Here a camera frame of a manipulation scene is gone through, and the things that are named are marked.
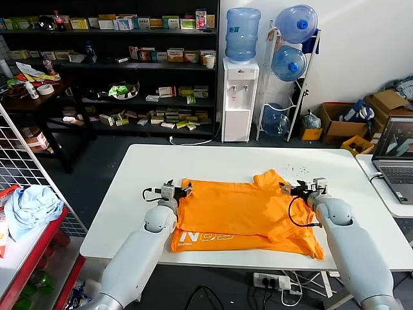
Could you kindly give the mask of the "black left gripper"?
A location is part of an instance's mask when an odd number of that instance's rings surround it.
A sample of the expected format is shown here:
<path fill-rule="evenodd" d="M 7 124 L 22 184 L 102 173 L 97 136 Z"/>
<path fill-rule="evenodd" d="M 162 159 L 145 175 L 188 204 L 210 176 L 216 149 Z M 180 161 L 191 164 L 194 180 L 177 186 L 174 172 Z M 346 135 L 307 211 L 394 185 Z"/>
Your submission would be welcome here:
<path fill-rule="evenodd" d="M 193 192 L 193 187 L 192 183 L 190 182 L 188 185 L 185 187 L 175 187 L 174 189 L 174 199 L 180 199 L 180 198 L 186 198 L 187 196 L 190 196 Z"/>

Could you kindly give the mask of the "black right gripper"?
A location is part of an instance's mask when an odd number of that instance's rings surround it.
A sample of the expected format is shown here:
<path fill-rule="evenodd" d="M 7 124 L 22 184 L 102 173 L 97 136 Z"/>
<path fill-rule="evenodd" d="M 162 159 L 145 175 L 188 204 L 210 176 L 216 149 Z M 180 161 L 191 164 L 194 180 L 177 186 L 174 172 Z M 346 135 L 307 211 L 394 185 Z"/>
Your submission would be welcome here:
<path fill-rule="evenodd" d="M 303 180 L 298 180 L 297 183 L 298 185 L 291 187 L 290 184 L 279 182 L 279 186 L 284 194 L 291 196 L 308 196 L 308 183 Z"/>

